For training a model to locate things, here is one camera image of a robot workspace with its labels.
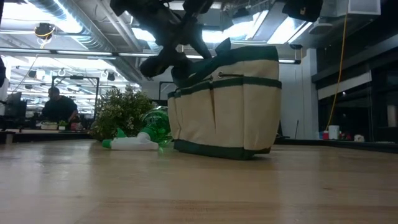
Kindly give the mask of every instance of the wooden table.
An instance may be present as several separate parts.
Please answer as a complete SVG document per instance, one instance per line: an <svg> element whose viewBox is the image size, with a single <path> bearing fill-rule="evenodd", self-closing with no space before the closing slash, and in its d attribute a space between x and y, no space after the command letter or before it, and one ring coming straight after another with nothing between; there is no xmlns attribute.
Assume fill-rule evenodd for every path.
<svg viewBox="0 0 398 224"><path fill-rule="evenodd" d="M274 146L253 161L0 146L0 223L398 223L398 156Z"/></svg>

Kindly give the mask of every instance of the black robotic claw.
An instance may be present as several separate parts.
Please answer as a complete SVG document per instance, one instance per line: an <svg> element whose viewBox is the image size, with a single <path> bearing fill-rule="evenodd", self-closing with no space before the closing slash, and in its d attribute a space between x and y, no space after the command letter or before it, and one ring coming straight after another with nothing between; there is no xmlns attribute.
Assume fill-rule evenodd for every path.
<svg viewBox="0 0 398 224"><path fill-rule="evenodd" d="M160 0L111 0L111 8L117 16L129 12L140 23L140 28L150 32L156 44L163 46L158 56L148 58L140 66L143 75L154 77L164 73L171 65L186 67L189 59L175 51L178 44L191 45L203 58L211 54L201 37L201 26L196 17L206 13L213 0L186 0L185 15L181 18Z"/></svg>

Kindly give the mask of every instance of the canvas tool bag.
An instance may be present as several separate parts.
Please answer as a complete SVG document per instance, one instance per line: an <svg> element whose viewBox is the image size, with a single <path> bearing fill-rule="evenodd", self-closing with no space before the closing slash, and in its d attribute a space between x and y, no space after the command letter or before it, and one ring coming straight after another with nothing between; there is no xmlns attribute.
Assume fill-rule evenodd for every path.
<svg viewBox="0 0 398 224"><path fill-rule="evenodd" d="M216 57L194 63L188 78L172 71L178 89L169 93L169 120L180 152L244 160L269 153L274 143L282 88L277 50L230 46L227 39Z"/></svg>

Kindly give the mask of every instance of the computer monitor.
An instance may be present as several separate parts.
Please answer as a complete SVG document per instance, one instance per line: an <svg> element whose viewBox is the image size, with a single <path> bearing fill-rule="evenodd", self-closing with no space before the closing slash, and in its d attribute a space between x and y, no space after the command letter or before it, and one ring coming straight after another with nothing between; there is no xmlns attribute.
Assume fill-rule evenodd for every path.
<svg viewBox="0 0 398 224"><path fill-rule="evenodd" d="M27 103L25 101L21 101L21 96L21 92L13 93L7 96L7 105L4 112L5 116L25 116Z"/></svg>

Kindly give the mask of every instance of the potted plant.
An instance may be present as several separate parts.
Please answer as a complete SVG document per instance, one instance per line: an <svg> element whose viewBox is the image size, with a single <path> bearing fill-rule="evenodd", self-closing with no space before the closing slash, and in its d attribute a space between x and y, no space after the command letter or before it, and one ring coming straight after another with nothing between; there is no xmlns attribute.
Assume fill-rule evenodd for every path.
<svg viewBox="0 0 398 224"><path fill-rule="evenodd" d="M66 121L60 121L58 123L58 130L64 131L65 128L67 127L68 123Z"/></svg>
<svg viewBox="0 0 398 224"><path fill-rule="evenodd" d="M57 130L58 124L57 122L51 122L51 121L42 121L42 124L40 125L40 128L42 130Z"/></svg>
<svg viewBox="0 0 398 224"><path fill-rule="evenodd" d="M89 133L99 141L113 139L117 128L129 137L136 136L143 128L142 115L153 107L151 99L132 86L128 85L124 93L117 88L108 90L97 102L96 120Z"/></svg>

